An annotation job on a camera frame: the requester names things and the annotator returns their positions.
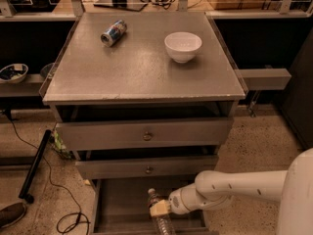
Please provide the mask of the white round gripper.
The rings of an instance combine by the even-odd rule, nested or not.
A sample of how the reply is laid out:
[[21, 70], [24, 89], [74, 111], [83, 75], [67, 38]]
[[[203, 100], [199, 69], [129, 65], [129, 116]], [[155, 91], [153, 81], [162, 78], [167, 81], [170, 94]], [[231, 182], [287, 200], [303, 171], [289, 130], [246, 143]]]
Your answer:
[[175, 214], [187, 214], [190, 210], [185, 206], [183, 202], [184, 188], [179, 188], [170, 193], [168, 201], [161, 200], [150, 206], [151, 216], [160, 216], [169, 214], [171, 212]]

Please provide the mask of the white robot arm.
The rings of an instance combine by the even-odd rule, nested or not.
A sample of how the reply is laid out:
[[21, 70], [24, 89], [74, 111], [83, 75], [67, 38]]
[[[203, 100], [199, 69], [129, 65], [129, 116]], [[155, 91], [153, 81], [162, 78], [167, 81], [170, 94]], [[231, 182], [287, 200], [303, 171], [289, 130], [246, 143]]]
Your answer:
[[233, 197], [278, 202], [276, 235], [313, 235], [313, 149], [298, 155], [287, 170], [224, 173], [200, 172], [195, 182], [159, 197], [149, 191], [149, 211], [159, 235], [176, 235], [169, 215], [219, 210]]

